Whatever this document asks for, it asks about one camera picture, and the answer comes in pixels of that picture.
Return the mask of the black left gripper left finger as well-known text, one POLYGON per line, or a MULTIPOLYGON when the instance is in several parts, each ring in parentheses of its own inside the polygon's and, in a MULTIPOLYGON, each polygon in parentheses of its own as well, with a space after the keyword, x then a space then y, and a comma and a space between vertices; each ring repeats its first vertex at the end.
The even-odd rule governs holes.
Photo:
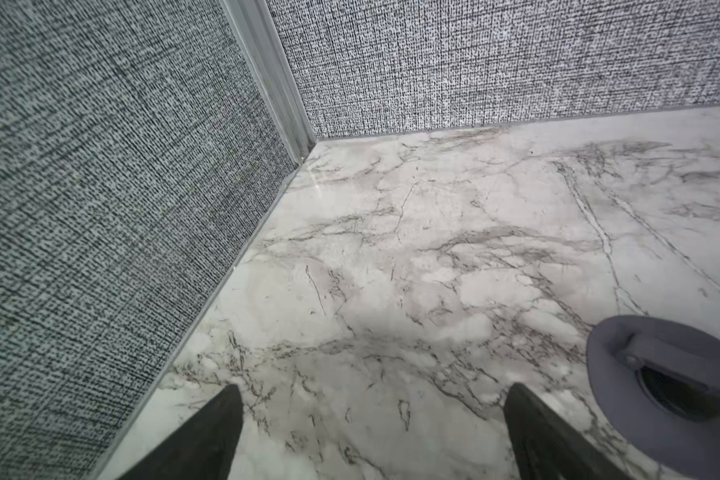
POLYGON ((241 392, 238 386, 227 385, 121 477, 225 480, 243 425, 241 392))

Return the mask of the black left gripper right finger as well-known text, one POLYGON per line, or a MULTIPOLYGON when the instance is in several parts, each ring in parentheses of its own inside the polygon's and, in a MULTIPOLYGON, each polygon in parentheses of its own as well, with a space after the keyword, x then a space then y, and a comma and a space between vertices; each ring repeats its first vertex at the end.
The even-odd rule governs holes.
POLYGON ((626 479, 628 476, 522 383, 503 414, 522 479, 626 479))

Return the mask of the purple left phone stand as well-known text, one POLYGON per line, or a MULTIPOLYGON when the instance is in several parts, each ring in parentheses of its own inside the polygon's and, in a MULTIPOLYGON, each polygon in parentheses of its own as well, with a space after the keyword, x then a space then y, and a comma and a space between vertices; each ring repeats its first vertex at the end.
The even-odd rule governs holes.
POLYGON ((720 479, 720 340, 653 317, 599 322, 586 345, 600 409, 634 447, 679 474, 720 479))

